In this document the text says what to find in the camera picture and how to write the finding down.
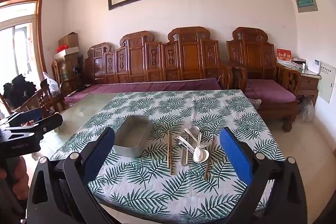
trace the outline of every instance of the teal sign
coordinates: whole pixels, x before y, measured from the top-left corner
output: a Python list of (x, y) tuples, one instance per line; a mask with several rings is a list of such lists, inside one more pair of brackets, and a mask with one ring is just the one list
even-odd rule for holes
[(307, 7), (307, 6), (314, 6), (314, 0), (297, 0), (297, 5), (299, 8)]

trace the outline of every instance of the metal bolt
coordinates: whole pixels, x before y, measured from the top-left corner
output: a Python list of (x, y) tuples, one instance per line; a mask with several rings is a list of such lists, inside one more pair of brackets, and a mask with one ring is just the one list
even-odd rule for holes
[(256, 153), (255, 155), (258, 160), (263, 160), (265, 158), (265, 155), (263, 153)]
[(75, 160), (76, 158), (78, 158), (78, 156), (79, 156), (78, 152), (73, 152), (70, 154), (70, 159)]
[(40, 158), (39, 161), (40, 161), (41, 164), (43, 164), (43, 163), (45, 163), (47, 161), (47, 158), (46, 157), (42, 157), (42, 158)]
[(293, 157), (288, 157), (288, 162), (291, 164), (295, 163), (295, 159)]

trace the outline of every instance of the white wall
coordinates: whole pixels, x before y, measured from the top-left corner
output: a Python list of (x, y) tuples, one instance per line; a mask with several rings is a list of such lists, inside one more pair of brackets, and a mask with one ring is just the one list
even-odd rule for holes
[(42, 0), (42, 47), (47, 73), (53, 76), (51, 64), (64, 32), (65, 0)]
[[(336, 66), (336, 0), (316, 0), (318, 11), (298, 13), (295, 9), (298, 55), (301, 58), (314, 58)], [(336, 91), (334, 89), (330, 103), (317, 98), (316, 116), (324, 124), (332, 138), (329, 143), (336, 148)]]
[(92, 45), (111, 42), (119, 47), (126, 34), (148, 30), (156, 40), (167, 42), (177, 27), (203, 26), (220, 41), (226, 59), (225, 41), (239, 26), (263, 29), (269, 41), (296, 53), (296, 22), (292, 0), (140, 0), (109, 10), (108, 0), (67, 0), (66, 33), (79, 34), (80, 51), (86, 57)]

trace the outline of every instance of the tablecloth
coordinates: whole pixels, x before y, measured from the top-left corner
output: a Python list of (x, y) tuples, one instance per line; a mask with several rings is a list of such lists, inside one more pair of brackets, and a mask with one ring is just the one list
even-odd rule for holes
[[(284, 160), (264, 121), (240, 90), (167, 91), (120, 93), (85, 123), (51, 158), (66, 158), (109, 126), (115, 130), (129, 115), (150, 116), (153, 128), (141, 157), (109, 153), (97, 178), (89, 183), (100, 200), (147, 220), (200, 223), (224, 218), (235, 206), (246, 185), (240, 181), (219, 143), (219, 133), (228, 126), (254, 152)], [(210, 175), (203, 179), (206, 162), (189, 157), (180, 163), (182, 147), (173, 141), (173, 174), (167, 168), (167, 132), (173, 138), (184, 128), (198, 126), (202, 143), (215, 136)], [(258, 209), (265, 207), (272, 189), (269, 181)]]

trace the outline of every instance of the baseboard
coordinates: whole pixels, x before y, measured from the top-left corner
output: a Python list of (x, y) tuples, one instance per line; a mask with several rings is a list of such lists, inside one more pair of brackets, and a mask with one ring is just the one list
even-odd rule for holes
[(328, 143), (331, 151), (336, 157), (336, 141), (330, 134), (329, 130), (326, 128), (323, 122), (315, 115), (313, 124), (316, 127), (316, 129), (321, 133), (321, 135), (324, 137), (326, 142)]

